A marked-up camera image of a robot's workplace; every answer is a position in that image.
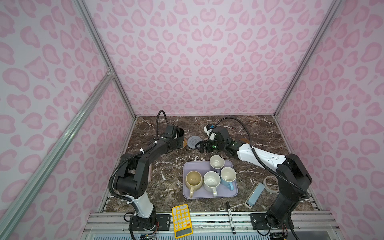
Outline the woven straw round coaster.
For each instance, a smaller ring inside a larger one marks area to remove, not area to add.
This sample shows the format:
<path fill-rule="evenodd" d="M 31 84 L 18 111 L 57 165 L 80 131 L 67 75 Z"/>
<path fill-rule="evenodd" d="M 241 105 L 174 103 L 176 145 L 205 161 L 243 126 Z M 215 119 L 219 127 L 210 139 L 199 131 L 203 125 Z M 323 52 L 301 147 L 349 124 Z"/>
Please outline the woven straw round coaster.
<path fill-rule="evenodd" d="M 187 140 L 183 140 L 182 142 L 178 143 L 177 149 L 183 149 L 187 146 Z"/>

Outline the brown round wooden coaster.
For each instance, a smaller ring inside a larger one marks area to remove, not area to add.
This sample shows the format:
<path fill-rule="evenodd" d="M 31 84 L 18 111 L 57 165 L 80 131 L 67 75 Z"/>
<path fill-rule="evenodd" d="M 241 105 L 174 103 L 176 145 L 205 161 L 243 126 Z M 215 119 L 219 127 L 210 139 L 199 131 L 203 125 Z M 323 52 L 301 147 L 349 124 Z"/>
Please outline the brown round wooden coaster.
<path fill-rule="evenodd" d="M 240 141 L 246 143 L 246 144 L 250 144 L 250 140 L 249 139 L 246 139 L 246 138 L 241 138 Z"/>

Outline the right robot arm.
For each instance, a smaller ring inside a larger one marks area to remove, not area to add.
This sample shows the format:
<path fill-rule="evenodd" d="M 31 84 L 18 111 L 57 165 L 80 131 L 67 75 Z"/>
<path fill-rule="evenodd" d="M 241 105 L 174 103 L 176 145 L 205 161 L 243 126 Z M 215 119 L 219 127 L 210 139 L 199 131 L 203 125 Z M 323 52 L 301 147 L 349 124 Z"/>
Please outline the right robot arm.
<path fill-rule="evenodd" d="M 234 140 L 225 127 L 207 125 L 204 132 L 208 139 L 197 144 L 201 153 L 223 152 L 229 158 L 260 166 L 278 179 L 279 193 L 265 215 L 268 227 L 279 228 L 299 202 L 310 197 L 308 188 L 313 180 L 297 155 L 272 154 L 245 141 Z"/>

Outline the grey round coaster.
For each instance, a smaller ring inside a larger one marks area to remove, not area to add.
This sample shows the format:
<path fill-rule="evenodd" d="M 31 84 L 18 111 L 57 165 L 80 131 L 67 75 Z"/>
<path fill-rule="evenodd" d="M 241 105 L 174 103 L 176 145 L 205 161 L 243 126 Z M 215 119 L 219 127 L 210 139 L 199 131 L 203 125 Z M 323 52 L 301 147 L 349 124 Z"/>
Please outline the grey round coaster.
<path fill-rule="evenodd" d="M 187 145 L 188 145 L 189 148 L 195 149 L 196 148 L 196 144 L 198 144 L 201 141 L 202 141 L 202 139 L 199 136 L 191 136 L 187 140 Z"/>

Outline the white lavender mug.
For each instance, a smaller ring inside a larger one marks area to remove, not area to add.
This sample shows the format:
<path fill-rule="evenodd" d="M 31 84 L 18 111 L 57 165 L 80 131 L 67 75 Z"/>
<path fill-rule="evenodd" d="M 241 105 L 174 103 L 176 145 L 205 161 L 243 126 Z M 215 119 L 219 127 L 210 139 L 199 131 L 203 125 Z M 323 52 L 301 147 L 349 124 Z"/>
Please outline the white lavender mug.
<path fill-rule="evenodd" d="M 221 169 L 225 166 L 225 160 L 219 155 L 214 155 L 210 158 L 210 167 L 212 171 L 220 174 Z"/>

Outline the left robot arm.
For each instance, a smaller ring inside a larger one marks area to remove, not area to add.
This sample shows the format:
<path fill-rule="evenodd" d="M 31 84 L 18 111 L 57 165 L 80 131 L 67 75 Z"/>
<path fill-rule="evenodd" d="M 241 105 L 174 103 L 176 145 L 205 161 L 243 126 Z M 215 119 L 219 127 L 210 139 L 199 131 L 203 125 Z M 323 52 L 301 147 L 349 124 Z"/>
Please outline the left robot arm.
<path fill-rule="evenodd" d="M 108 189 L 115 198 L 127 201 L 135 210 L 131 225 L 152 229 L 156 224 L 156 210 L 147 195 L 150 165 L 160 156 L 184 148 L 184 130 L 167 125 L 165 133 L 155 137 L 139 152 L 121 156 L 121 162 L 113 171 Z"/>

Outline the light blue mug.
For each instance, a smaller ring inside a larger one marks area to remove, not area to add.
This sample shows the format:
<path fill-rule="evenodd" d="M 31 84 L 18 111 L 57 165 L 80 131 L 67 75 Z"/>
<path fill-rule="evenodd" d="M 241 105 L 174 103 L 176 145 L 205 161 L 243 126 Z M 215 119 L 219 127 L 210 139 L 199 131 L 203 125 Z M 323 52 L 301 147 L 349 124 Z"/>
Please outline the light blue mug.
<path fill-rule="evenodd" d="M 235 189 L 234 182 L 237 178 L 236 171 L 230 167 L 224 167 L 220 172 L 221 184 L 227 187 L 230 191 Z"/>

